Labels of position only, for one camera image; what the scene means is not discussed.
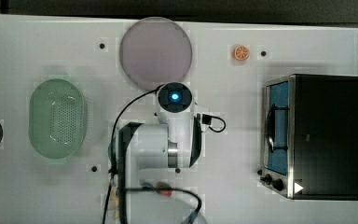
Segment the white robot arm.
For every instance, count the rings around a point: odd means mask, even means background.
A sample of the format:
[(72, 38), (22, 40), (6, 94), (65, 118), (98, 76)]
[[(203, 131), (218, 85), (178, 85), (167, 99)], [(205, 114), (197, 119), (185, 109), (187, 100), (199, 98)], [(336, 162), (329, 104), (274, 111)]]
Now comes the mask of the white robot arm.
[(110, 145), (112, 177), (117, 181), (119, 224), (206, 224), (201, 198), (188, 189), (152, 185), (144, 169), (190, 168), (201, 155), (204, 132), (213, 116), (195, 103), (191, 89), (178, 82), (149, 92), (157, 104), (156, 124), (116, 126)]

